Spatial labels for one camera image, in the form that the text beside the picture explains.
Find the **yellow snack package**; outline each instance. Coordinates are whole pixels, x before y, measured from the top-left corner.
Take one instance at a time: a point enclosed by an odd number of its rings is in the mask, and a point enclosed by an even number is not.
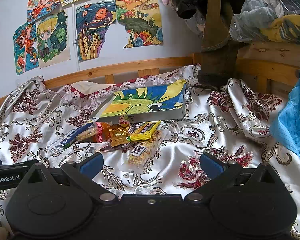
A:
[[[143,141],[151,138],[161,121],[145,122],[130,134],[130,141]]]
[[[109,127],[109,132],[111,136],[111,146],[115,147],[120,144],[128,143],[129,126],[122,127],[119,124],[115,124]]]

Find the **cartoon girl drawing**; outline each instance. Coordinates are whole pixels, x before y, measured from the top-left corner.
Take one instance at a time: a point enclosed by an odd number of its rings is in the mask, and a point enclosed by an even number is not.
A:
[[[38,6],[28,8],[28,11],[33,9],[33,11],[30,13],[30,19],[33,19],[33,18],[36,19],[43,8],[50,7],[51,5],[53,5],[55,3],[55,1],[56,0],[40,0],[38,2]]]
[[[31,32],[31,26],[26,27],[25,30],[21,31],[21,34],[16,40],[16,44],[20,46],[20,49],[25,48],[25,55],[24,57],[18,58],[18,65],[22,67],[23,72],[26,70],[26,56],[27,53],[30,54],[30,56],[33,55],[34,47],[33,47],[33,40],[30,39],[30,32]]]

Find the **satin bedspread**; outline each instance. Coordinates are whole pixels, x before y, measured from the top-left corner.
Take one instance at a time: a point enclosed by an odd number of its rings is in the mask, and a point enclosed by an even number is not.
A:
[[[167,77],[146,76],[89,95],[70,85],[53,92],[45,88],[41,76],[30,79],[11,92],[0,107],[0,159],[3,164],[37,159],[47,167],[60,167],[69,160],[80,162],[90,156],[91,147],[98,150],[101,146],[81,143],[60,154],[51,153],[48,146],[84,124],[114,91],[185,79],[188,89],[184,118],[161,123],[159,128],[169,132],[144,174],[121,172],[119,165],[132,149],[117,150],[103,153],[103,169],[93,180],[118,196],[185,196],[210,180],[200,168],[202,152],[221,161],[236,159],[250,168],[269,162],[297,203],[298,217],[291,234],[300,239],[300,157],[269,133],[269,124],[286,102],[272,94],[255,93],[242,80],[230,79],[220,92],[194,88],[199,69],[200,66],[189,65]],[[0,224],[8,228],[4,209],[13,191],[0,191]],[[241,204],[254,208],[253,202]]]

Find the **wooden bed frame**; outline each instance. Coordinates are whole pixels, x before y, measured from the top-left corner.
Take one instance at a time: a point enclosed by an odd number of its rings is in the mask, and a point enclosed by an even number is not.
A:
[[[105,76],[106,84],[115,84],[114,74],[138,71],[138,76],[158,75],[159,68],[182,67],[201,63],[201,54],[194,53],[189,57],[167,57],[142,61],[125,62],[103,67],[91,68],[79,72],[71,73],[61,77],[45,81],[47,89],[73,84],[78,81]],[[269,93],[271,80],[294,86],[298,81],[300,67],[275,63],[263,60],[238,58],[236,70],[239,73],[256,76],[257,92]],[[4,96],[0,98],[0,106],[4,102]]]

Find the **metal screw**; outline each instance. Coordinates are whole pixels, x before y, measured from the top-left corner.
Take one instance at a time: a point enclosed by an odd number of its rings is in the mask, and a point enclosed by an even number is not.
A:
[[[154,199],[148,199],[148,203],[152,205],[152,204],[155,203],[155,200]]]
[[[200,201],[203,199],[203,196],[200,193],[190,193],[188,199],[191,201]]]
[[[100,195],[100,199],[103,201],[113,201],[115,199],[115,195],[112,193],[103,193]]]
[[[228,164],[236,164],[237,161],[235,159],[230,159],[229,161],[227,161]]]

